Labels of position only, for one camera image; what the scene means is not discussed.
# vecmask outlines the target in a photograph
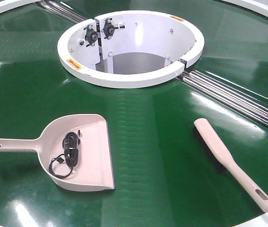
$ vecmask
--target sticker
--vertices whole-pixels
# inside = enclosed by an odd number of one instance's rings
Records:
[[[171,15],[170,18],[173,18],[175,20],[179,20],[180,22],[184,21],[184,19],[182,19],[180,17],[173,16],[173,15]]]
[[[73,59],[67,59],[67,62],[73,66],[76,70],[80,70],[82,67],[79,65],[79,63],[77,63],[76,61],[74,61]]]

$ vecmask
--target bolt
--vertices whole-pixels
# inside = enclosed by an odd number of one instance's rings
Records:
[[[115,29],[113,27],[110,27],[108,30],[107,30],[107,33],[112,35],[114,33]]]
[[[97,34],[92,34],[92,35],[91,35],[91,40],[92,40],[92,41],[95,42],[95,41],[97,40],[97,38],[98,38]]]

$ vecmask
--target dustpan handle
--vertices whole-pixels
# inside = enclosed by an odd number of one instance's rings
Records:
[[[37,140],[0,139],[0,152],[37,152]]]

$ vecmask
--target green conveyor belt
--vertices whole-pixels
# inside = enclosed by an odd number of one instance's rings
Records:
[[[268,106],[268,19],[215,0],[66,3],[91,18],[146,9],[190,21],[205,37],[190,70],[217,74]],[[142,89],[79,80],[56,50],[72,25],[35,4],[0,15],[0,138],[34,139],[60,116],[100,114],[108,122],[116,189],[66,191],[36,154],[0,153],[0,225],[22,226],[15,202],[40,227],[230,227],[260,215],[229,173],[216,172],[192,129],[195,119],[208,118],[267,194],[268,129],[177,79]]]

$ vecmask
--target white plastic dustpan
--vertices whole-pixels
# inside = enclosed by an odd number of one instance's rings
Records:
[[[63,153],[62,141],[68,132],[80,130],[78,163],[70,176],[59,179],[49,172],[51,160]],[[77,192],[114,189],[110,143],[106,120],[97,114],[75,114],[48,124],[34,140],[0,139],[0,152],[37,152],[45,172],[60,187]],[[65,175],[70,168],[55,162],[56,174]]]

